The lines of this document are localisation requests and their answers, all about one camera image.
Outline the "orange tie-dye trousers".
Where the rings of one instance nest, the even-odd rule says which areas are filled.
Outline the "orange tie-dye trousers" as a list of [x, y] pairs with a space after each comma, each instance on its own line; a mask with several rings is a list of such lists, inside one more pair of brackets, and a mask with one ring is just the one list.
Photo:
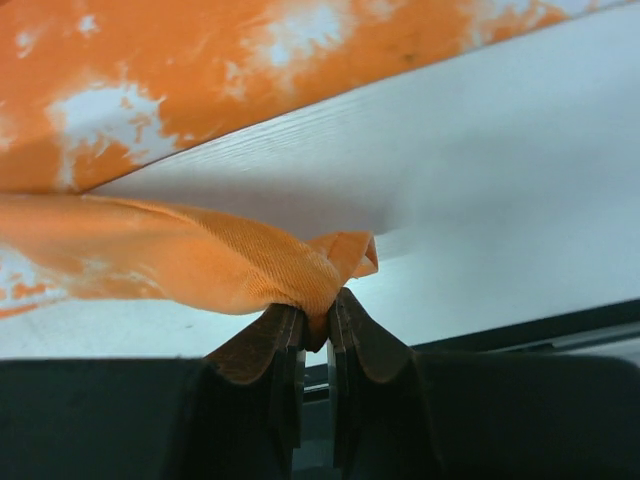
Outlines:
[[134, 241], [97, 257], [43, 257], [20, 227], [78, 240], [98, 211], [101, 243], [133, 226], [151, 244], [159, 204], [91, 196], [179, 151], [357, 87], [597, 10], [596, 1], [5, 1], [1, 5], [1, 315], [66, 300], [162, 299], [222, 313], [276, 301], [327, 331], [340, 287], [289, 286], [327, 264], [267, 229], [269, 267], [221, 242], [214, 215], [170, 208], [177, 238], [143, 264]]

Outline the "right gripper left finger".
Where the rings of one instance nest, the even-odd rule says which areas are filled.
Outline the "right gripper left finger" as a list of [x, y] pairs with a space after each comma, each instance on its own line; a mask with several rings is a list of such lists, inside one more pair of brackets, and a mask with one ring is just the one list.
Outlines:
[[274, 305], [202, 359], [1, 364], [5, 479], [287, 479], [305, 318]]

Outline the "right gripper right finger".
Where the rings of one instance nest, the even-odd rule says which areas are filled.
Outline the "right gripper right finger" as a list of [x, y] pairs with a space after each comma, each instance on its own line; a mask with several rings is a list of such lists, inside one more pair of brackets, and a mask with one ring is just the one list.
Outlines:
[[616, 358], [410, 348], [349, 290], [329, 313], [346, 479], [635, 479], [639, 369]]

